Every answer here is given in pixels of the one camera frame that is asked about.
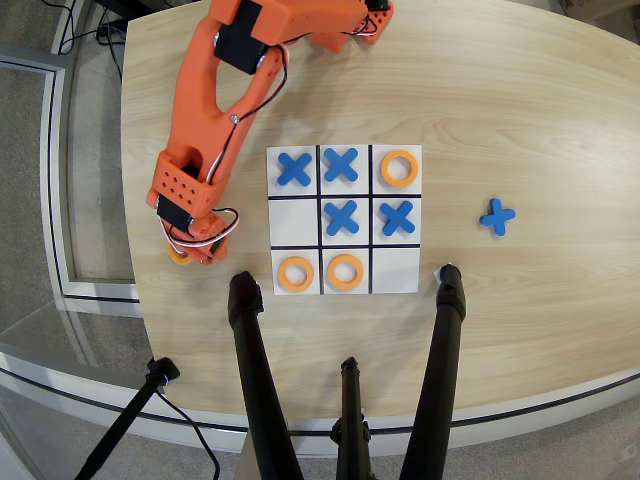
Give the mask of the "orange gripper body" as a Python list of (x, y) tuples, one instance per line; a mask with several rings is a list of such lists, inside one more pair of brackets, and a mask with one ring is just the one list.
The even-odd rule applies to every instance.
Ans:
[(164, 235), (168, 255), (174, 263), (211, 265), (227, 256), (230, 210), (214, 209), (199, 218), (190, 219), (185, 231), (164, 221)]

